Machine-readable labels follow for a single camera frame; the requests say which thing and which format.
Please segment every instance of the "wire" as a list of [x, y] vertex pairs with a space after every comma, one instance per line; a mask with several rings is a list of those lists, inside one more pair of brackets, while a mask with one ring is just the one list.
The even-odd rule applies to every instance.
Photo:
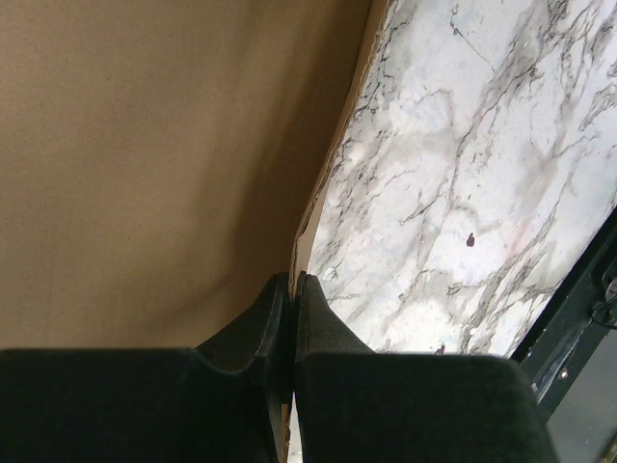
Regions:
[[603, 321], [599, 321], [596, 318], [596, 313], [599, 312], [600, 310], [604, 310], [603, 317], [606, 317], [606, 315], [610, 312], [610, 306], [613, 304], [613, 302], [616, 302], [616, 301], [617, 301], [617, 296], [613, 296], [607, 301], [602, 302], [598, 307], [596, 307], [593, 311], [591, 311], [591, 321], [593, 321], [594, 323], [600, 326], [603, 326], [604, 328], [608, 328], [609, 330], [617, 331], [617, 326], [610, 324], [610, 323], [605, 323]]

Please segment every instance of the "corrugated cardboard edge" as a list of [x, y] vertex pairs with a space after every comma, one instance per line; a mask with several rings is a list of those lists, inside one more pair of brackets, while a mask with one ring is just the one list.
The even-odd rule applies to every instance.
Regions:
[[326, 201], [326, 193], [328, 192], [328, 184], [330, 181], [330, 175], [335, 161], [336, 152], [338, 146], [342, 142], [342, 138], [345, 134], [349, 121], [356, 108], [360, 92], [364, 87], [368, 70], [373, 64], [375, 59], [375, 52], [380, 43], [380, 39], [384, 32], [384, 23], [386, 21], [387, 12], [391, 0], [375, 0], [371, 5], [370, 14], [366, 21], [366, 27], [364, 30], [364, 37], [362, 39], [362, 45], [360, 53], [358, 55], [358, 62], [356, 64], [356, 72], [352, 80], [349, 94], [345, 100], [341, 117], [336, 127], [335, 136], [333, 137], [330, 147], [328, 148], [328, 154], [326, 155], [326, 161], [319, 173], [319, 177], [313, 187], [308, 202], [307, 208], [302, 216], [302, 221], [296, 232], [294, 239], [293, 252], [291, 255], [291, 266], [289, 270], [289, 294], [291, 297], [295, 297], [296, 286], [300, 273], [306, 270], [309, 265], [310, 251], [312, 249], [312, 243], [317, 233], [317, 225], [319, 224], [319, 218], [321, 211], [323, 210], [324, 203]]

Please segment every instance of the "cardboard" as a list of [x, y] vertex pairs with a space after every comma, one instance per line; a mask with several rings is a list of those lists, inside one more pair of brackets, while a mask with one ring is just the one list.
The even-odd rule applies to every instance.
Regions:
[[386, 3], [4, 2], [0, 347], [195, 345], [299, 271]]

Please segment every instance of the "marble table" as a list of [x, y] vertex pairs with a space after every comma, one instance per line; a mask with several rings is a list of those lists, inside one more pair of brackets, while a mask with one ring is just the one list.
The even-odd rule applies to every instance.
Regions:
[[516, 348], [617, 205], [616, 21], [615, 0], [391, 3], [308, 267], [372, 349]]

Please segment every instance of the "gray floor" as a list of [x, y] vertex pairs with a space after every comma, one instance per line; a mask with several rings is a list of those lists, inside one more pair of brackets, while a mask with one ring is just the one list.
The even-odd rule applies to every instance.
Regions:
[[617, 331], [598, 346], [549, 421], [561, 463], [596, 463], [617, 433]]

